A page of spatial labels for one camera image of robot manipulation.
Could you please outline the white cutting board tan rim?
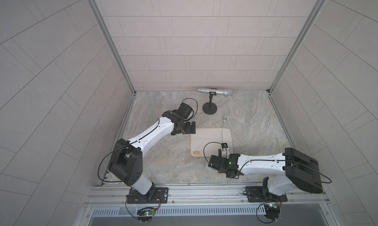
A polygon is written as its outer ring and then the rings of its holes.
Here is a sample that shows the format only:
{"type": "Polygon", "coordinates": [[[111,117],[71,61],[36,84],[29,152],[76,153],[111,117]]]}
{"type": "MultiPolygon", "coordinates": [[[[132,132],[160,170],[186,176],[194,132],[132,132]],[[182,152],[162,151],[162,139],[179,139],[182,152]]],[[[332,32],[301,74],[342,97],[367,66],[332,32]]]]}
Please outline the white cutting board tan rim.
{"type": "Polygon", "coordinates": [[[223,128],[197,128],[196,134],[191,134],[190,154],[196,158],[210,158],[219,155],[223,128]]]}

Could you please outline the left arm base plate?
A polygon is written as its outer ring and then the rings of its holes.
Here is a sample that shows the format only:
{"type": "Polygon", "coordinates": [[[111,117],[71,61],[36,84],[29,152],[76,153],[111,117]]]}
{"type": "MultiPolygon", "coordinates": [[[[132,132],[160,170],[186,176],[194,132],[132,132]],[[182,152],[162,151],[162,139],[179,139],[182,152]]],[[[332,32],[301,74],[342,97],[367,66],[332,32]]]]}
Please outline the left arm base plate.
{"type": "Polygon", "coordinates": [[[130,189],[127,195],[128,204],[154,204],[167,203],[169,188],[152,187],[147,194],[141,194],[135,189],[130,189]]]}

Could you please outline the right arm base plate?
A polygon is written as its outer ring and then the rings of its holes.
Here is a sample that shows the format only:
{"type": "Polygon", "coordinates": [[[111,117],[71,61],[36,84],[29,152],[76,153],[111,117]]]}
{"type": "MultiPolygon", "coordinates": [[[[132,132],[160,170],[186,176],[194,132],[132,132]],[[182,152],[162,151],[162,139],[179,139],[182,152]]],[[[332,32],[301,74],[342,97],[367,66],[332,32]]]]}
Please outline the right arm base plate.
{"type": "Polygon", "coordinates": [[[243,191],[243,195],[247,197],[248,202],[287,202],[285,194],[277,196],[261,186],[247,186],[243,191]]]}

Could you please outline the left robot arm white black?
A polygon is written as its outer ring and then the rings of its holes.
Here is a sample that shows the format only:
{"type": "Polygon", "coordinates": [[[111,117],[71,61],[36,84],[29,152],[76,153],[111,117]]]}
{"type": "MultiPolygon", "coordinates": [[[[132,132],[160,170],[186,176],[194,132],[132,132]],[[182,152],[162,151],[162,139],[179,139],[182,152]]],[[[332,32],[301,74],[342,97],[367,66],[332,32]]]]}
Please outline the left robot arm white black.
{"type": "Polygon", "coordinates": [[[119,139],[111,153],[108,171],[121,182],[136,190],[145,201],[155,195],[155,184],[143,175],[143,158],[166,135],[195,134],[190,122],[193,109],[182,103],[179,109],[168,110],[141,134],[129,140],[119,139]]]}

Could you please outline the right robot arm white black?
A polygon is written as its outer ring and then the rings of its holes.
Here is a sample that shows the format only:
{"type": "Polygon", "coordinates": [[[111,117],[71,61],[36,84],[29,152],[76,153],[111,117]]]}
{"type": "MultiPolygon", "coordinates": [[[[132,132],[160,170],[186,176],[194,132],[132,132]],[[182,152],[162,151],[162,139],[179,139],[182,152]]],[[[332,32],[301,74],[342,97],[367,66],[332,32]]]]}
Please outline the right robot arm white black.
{"type": "Polygon", "coordinates": [[[285,148],[283,153],[269,156],[230,154],[225,158],[212,155],[208,166],[231,179],[255,173],[275,175],[264,178],[263,194],[282,196],[296,189],[323,193],[318,161],[294,148],[285,148]]]}

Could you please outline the white speckled cleaver knife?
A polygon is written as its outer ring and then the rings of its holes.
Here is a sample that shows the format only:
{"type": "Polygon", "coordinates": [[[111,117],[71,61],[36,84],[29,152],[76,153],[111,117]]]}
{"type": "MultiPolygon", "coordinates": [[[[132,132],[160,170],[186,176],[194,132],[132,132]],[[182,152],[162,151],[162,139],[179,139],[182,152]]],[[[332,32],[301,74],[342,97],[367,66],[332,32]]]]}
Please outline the white speckled cleaver knife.
{"type": "Polygon", "coordinates": [[[229,153],[228,153],[227,157],[230,154],[233,154],[233,142],[232,142],[232,136],[231,136],[230,129],[227,129],[227,128],[222,129],[222,141],[221,141],[221,143],[227,143],[227,145],[228,145],[229,153]]]}

